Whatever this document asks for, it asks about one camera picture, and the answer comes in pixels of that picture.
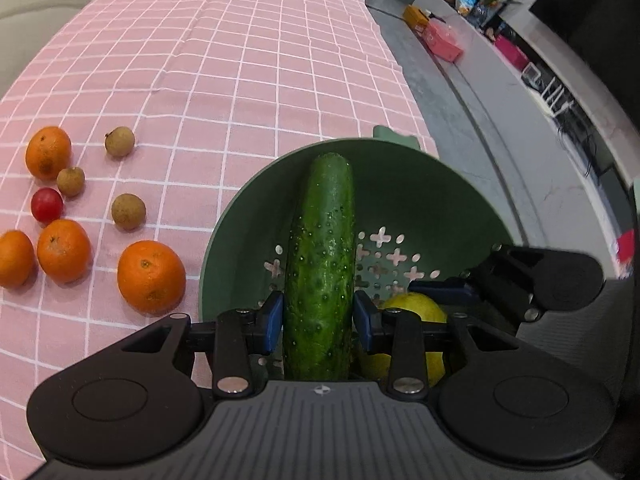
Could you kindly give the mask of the green cucumber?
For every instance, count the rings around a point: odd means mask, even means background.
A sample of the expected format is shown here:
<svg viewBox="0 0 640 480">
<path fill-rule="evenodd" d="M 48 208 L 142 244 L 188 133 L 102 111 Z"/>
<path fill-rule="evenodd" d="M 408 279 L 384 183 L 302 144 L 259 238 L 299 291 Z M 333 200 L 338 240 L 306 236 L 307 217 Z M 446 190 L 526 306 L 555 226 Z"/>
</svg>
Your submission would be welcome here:
<svg viewBox="0 0 640 480">
<path fill-rule="evenodd" d="M 288 239 L 285 379 L 342 382 L 348 378 L 355 263 L 352 166 L 339 154 L 323 154 L 309 166 Z"/>
</svg>

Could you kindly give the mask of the orange mandarin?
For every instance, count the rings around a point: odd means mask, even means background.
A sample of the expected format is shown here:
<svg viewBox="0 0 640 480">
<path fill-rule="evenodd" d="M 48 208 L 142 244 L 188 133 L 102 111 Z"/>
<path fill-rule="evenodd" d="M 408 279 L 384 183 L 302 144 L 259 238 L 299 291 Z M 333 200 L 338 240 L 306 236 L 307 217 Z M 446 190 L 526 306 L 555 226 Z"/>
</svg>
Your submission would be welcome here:
<svg viewBox="0 0 640 480">
<path fill-rule="evenodd" d="M 60 127 L 47 126 L 38 130 L 28 142 L 25 165 L 38 180 L 54 181 L 72 159 L 72 142 Z"/>
<path fill-rule="evenodd" d="M 134 310 L 160 316 L 180 304 L 186 291 L 186 269 L 169 246 L 156 240 L 139 240 L 119 257 L 117 286 Z"/>
<path fill-rule="evenodd" d="M 51 280 L 70 284 L 86 274 L 91 261 L 91 243 L 78 222 L 58 219 L 40 233 L 36 255 L 40 268 Z"/>
<path fill-rule="evenodd" d="M 22 286 L 35 267 L 32 242 L 22 231 L 6 231 L 0 240 L 0 285 L 4 288 Z"/>
</svg>

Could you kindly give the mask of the brown longan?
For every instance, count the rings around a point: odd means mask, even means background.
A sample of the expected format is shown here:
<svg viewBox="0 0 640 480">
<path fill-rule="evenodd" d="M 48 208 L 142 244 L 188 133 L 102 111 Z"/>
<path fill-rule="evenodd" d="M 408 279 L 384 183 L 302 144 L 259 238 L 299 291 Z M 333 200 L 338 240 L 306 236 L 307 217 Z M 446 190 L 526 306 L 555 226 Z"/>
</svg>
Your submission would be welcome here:
<svg viewBox="0 0 640 480">
<path fill-rule="evenodd" d="M 124 193 L 117 196 L 112 203 L 111 212 L 116 226 L 124 231 L 135 230 L 145 222 L 145 203 L 134 194 Z"/>
<path fill-rule="evenodd" d="M 128 156 L 134 150 L 136 137 L 134 132 L 124 126 L 120 126 L 107 133 L 104 145 L 107 154 L 114 158 L 123 158 Z"/>
<path fill-rule="evenodd" d="M 68 198 L 78 196 L 85 187 L 85 173 L 80 167 L 61 170 L 56 177 L 56 185 L 60 193 Z"/>
</svg>

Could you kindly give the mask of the red cherry tomato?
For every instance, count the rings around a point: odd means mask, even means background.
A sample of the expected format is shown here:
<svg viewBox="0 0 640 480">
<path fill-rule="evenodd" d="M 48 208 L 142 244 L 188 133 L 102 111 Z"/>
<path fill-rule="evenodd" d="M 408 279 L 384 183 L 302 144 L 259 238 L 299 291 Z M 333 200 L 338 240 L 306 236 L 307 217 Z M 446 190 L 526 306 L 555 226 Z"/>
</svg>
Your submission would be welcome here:
<svg viewBox="0 0 640 480">
<path fill-rule="evenodd" d="M 43 224 L 61 218 L 63 208 L 62 196 L 54 188 L 40 188 L 30 201 L 32 216 Z"/>
</svg>

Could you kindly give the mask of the white wifi router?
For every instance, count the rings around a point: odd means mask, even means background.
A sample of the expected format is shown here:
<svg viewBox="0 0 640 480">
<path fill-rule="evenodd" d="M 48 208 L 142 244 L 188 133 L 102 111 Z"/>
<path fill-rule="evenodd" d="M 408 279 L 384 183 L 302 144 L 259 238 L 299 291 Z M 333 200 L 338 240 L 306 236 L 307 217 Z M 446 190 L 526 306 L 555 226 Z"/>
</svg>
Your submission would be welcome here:
<svg viewBox="0 0 640 480">
<path fill-rule="evenodd" d="M 550 118 L 558 118 L 575 105 L 574 96 L 555 76 L 542 89 L 539 97 L 541 98 L 542 111 Z"/>
</svg>

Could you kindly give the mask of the magenta box on shelf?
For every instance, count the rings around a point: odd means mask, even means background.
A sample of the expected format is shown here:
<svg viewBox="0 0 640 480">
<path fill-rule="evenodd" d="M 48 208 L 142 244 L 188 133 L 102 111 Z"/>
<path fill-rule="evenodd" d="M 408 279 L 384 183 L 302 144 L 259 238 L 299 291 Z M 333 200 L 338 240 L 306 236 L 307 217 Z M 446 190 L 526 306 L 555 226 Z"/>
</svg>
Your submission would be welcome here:
<svg viewBox="0 0 640 480">
<path fill-rule="evenodd" d="M 529 59 L 526 54 L 505 36 L 498 36 L 495 47 L 520 73 L 526 69 Z"/>
</svg>

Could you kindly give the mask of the pink checkered tablecloth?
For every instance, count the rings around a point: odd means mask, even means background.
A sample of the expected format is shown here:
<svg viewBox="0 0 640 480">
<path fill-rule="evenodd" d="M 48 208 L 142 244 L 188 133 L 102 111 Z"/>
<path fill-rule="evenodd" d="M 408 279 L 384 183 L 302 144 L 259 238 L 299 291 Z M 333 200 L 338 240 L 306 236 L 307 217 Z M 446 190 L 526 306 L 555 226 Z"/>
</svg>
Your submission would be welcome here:
<svg viewBox="0 0 640 480">
<path fill-rule="evenodd" d="M 25 150 L 60 127 L 86 176 L 64 214 L 87 232 L 92 263 L 70 285 L 36 271 L 2 290 L 2 477 L 41 464 L 26 422 L 32 390 L 144 325 L 116 284 L 129 244 L 158 240 L 180 257 L 181 305 L 195 314 L 209 235 L 235 193 L 280 156 L 377 125 L 436 150 L 363 0 L 93 0 L 66 24 L 1 102 L 1 227 L 39 237 L 40 182 Z M 120 126 L 136 143 L 114 158 L 104 140 Z M 146 207 L 132 231 L 112 219 L 124 193 Z"/>
</svg>

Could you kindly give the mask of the pink box on floor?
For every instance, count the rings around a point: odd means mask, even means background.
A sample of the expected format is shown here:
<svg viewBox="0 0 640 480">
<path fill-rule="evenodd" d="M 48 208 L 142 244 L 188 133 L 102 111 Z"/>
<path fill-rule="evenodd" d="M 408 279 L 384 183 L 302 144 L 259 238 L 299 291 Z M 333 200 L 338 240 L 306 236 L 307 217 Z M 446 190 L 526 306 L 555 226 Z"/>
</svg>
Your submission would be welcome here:
<svg viewBox="0 0 640 480">
<path fill-rule="evenodd" d="M 454 30 L 439 20 L 428 22 L 422 32 L 422 40 L 428 50 L 449 63 L 456 62 L 463 53 Z"/>
</svg>

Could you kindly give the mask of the orange box on floor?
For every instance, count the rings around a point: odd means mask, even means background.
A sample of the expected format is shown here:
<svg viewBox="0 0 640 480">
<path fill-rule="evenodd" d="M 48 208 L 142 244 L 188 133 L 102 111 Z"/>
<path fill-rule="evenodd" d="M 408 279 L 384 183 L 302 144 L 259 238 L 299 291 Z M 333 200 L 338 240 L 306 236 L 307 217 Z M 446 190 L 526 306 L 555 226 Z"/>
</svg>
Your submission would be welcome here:
<svg viewBox="0 0 640 480">
<path fill-rule="evenodd" d="M 430 24 L 431 16 L 431 11 L 423 10 L 414 4 L 408 4 L 402 14 L 402 19 L 413 32 L 422 35 Z"/>
</svg>

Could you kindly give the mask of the black television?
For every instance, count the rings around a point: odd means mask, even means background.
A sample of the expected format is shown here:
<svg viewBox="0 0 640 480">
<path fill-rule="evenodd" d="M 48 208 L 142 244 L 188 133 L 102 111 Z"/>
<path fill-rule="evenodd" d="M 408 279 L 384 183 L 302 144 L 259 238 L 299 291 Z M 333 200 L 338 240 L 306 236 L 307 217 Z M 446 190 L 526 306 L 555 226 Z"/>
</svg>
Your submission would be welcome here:
<svg viewBox="0 0 640 480">
<path fill-rule="evenodd" d="M 555 32 L 621 100 L 639 92 L 639 0 L 535 0 Z"/>
</svg>

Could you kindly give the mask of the beige sofa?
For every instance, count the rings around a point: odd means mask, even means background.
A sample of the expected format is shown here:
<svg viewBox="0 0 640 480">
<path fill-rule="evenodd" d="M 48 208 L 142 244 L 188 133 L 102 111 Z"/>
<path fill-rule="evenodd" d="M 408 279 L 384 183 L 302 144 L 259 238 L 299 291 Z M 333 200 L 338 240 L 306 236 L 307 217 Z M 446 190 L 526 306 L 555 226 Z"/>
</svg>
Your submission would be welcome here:
<svg viewBox="0 0 640 480">
<path fill-rule="evenodd" d="M 1 92 L 92 0 L 1 0 Z"/>
</svg>

